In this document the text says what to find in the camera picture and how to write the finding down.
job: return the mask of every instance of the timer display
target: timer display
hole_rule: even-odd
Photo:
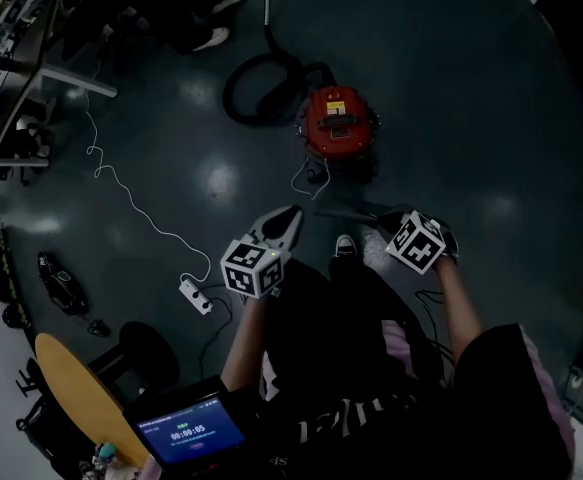
[[[175,464],[217,453],[244,436],[217,397],[137,424],[163,462]]]

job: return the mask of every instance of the vacuum hose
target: vacuum hose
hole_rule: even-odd
[[[262,126],[270,123],[285,109],[295,96],[303,89],[304,79],[309,73],[319,71],[322,74],[322,86],[336,85],[335,78],[329,66],[324,62],[312,62],[303,65],[296,57],[278,46],[271,32],[269,16],[271,12],[270,0],[264,0],[264,37],[271,51],[257,55],[247,60],[231,73],[222,95],[222,104],[227,115],[234,121],[242,124]],[[255,114],[241,114],[233,104],[233,94],[238,80],[254,67],[275,63],[284,67],[287,72],[286,79],[265,94],[255,107]]]

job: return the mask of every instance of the power strip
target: power strip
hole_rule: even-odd
[[[198,290],[197,286],[191,280],[185,279],[182,281],[180,291],[203,315],[206,315],[213,309],[213,303],[205,297],[204,293]]]

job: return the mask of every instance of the wooden table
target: wooden table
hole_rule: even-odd
[[[93,372],[49,334],[38,334],[35,353],[53,396],[73,423],[94,443],[113,444],[126,463],[144,467],[149,453]]]

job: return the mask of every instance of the floor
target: floor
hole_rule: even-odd
[[[314,203],[289,187],[303,161],[290,124],[249,128],[225,116],[224,81],[266,51],[262,1],[221,18],[232,30],[222,47],[181,57],[142,37],[133,40],[126,77],[103,66],[98,79],[120,89],[114,100],[91,96],[105,163],[158,226],[210,255],[207,284],[221,282],[218,262],[231,239],[259,215],[297,203],[306,219],[296,258],[326,272],[337,235],[358,234],[365,261],[430,333],[413,293],[435,289],[434,275],[382,254],[371,229],[312,215]],[[562,382],[583,331],[583,101],[542,18],[527,0],[274,0],[272,19],[281,46],[304,62],[328,63],[382,116],[379,174],[350,190],[449,222],[486,325],[522,323]],[[92,75],[93,50],[71,67]],[[240,88],[245,105],[273,85],[273,71]],[[110,172],[94,178],[84,95],[61,85],[44,91],[61,100],[52,165],[29,187],[0,183],[0,223],[35,330],[85,361],[116,341],[87,334],[49,301],[36,268],[44,249],[80,281],[94,318],[114,335],[130,320],[152,325],[176,352],[182,382],[197,381],[200,349],[227,318],[220,308],[201,316],[178,291],[182,272],[204,274],[204,259],[157,235]],[[347,186],[336,179],[329,190]],[[238,316],[237,299],[233,306]],[[221,368],[235,323],[209,350],[207,373]]]

